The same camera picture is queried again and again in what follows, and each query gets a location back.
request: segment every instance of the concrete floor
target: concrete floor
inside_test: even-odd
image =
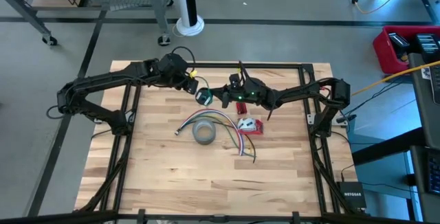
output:
[[[420,0],[392,0],[370,15],[360,14],[350,0],[197,0],[199,14],[206,19],[295,19],[341,21],[429,21]],[[360,0],[366,10],[384,0]],[[177,17],[177,8],[168,17]],[[39,12],[39,16],[97,17],[97,12]],[[0,16],[18,16],[0,0]],[[152,12],[121,11],[108,17],[145,18]],[[27,23],[0,23],[0,219],[23,216],[41,174],[55,136],[58,121],[45,117],[56,104],[56,91],[75,78],[88,46],[94,24],[49,23],[60,45],[47,47]],[[184,45],[197,60],[331,63],[333,75],[344,78],[353,90],[382,77],[372,41],[381,27],[327,27],[286,25],[206,25],[196,37],[173,37],[170,47],[159,47],[156,25],[104,24],[88,75],[108,72],[112,60],[160,58],[173,47]],[[375,90],[354,97],[355,107]],[[91,96],[99,102],[102,94]],[[411,85],[400,85],[357,111],[356,135],[378,141],[420,125]],[[94,124],[75,116],[67,132],[49,185],[41,214],[70,212],[83,173]],[[357,168],[368,183],[400,186],[400,162],[378,161]],[[389,177],[370,177],[377,167]],[[368,210],[373,216],[407,219],[405,192],[369,188]]]

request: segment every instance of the duct tape roll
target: duct tape roll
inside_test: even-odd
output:
[[[210,129],[210,134],[207,136],[200,135],[199,131],[202,128]],[[211,122],[210,120],[207,120],[207,119],[199,120],[199,121],[195,122],[195,124],[192,126],[192,133],[193,133],[192,135],[194,135],[195,141],[198,144],[209,145],[215,139],[215,125],[213,122]]]

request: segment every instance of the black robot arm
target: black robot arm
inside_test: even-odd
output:
[[[223,87],[209,89],[202,88],[196,94],[196,101],[203,104],[209,93],[222,101],[222,107],[228,107],[229,103],[244,102],[261,105],[270,111],[267,119],[274,109],[281,107],[284,103],[307,98],[314,98],[325,105],[324,111],[315,115],[312,126],[312,133],[329,137],[331,133],[331,121],[338,111],[350,104],[350,85],[343,80],[336,78],[323,78],[304,86],[292,87],[286,90],[271,89],[264,82],[252,78],[246,72],[243,63],[239,63],[240,74],[232,74],[229,77],[230,84]],[[329,98],[320,94],[322,87],[330,87]]]
[[[58,111],[63,114],[83,114],[90,120],[102,120],[114,135],[126,135],[131,130],[126,114],[110,111],[87,101],[89,93],[130,84],[173,87],[194,94],[198,82],[186,72],[188,63],[178,54],[167,54],[161,60],[150,59],[130,63],[125,69],[98,76],[78,78],[67,83],[58,93]]]

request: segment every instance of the caster wheel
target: caster wheel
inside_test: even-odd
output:
[[[54,45],[58,45],[58,41],[56,40],[56,38],[54,37],[50,37],[49,38],[49,42],[47,42],[46,38],[42,38],[41,39],[46,45],[50,45],[50,46],[54,46]]]
[[[165,36],[165,38],[166,38],[166,40],[164,41],[164,36],[160,36],[160,37],[157,39],[157,44],[160,45],[160,46],[167,46],[167,45],[170,45],[170,44],[171,44],[171,40],[170,40],[170,38],[169,38],[169,37],[166,37],[166,36]]]
[[[167,7],[171,7],[173,4],[174,4],[174,1],[173,1],[173,0],[168,0],[168,1],[166,2],[166,6],[167,6]]]

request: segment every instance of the wooden table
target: wooden table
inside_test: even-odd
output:
[[[123,69],[129,63],[113,61],[111,71]],[[330,64],[313,66],[317,79],[332,76]],[[197,71],[210,87],[223,86],[228,83],[229,75],[237,72],[233,68]],[[296,69],[248,71],[272,88],[300,84]],[[123,92],[124,87],[106,90],[102,106],[119,109]],[[202,108],[194,96],[183,91],[142,88],[121,213],[137,214],[144,208],[149,214],[291,216],[292,211],[298,211],[301,216],[320,216],[302,101],[284,104],[274,111],[269,122],[268,111],[247,104],[249,115],[265,125],[264,135],[251,136],[256,146],[255,164],[251,157],[237,155],[238,150],[223,127],[217,127],[216,140],[208,146],[194,141],[190,127],[179,136],[174,134],[190,114]],[[238,118],[235,103],[222,109],[220,100],[216,99],[210,108],[224,111],[233,120]],[[97,125],[95,133],[108,128],[106,124]],[[342,128],[333,130],[346,135]],[[340,171],[353,163],[351,151],[347,141],[338,135],[332,135],[328,144],[337,181]],[[105,180],[112,145],[110,133],[99,135],[91,142],[76,208],[86,204]],[[348,181],[356,180],[354,167],[345,170],[344,177]],[[323,182],[327,209],[331,211],[329,189],[324,179]]]

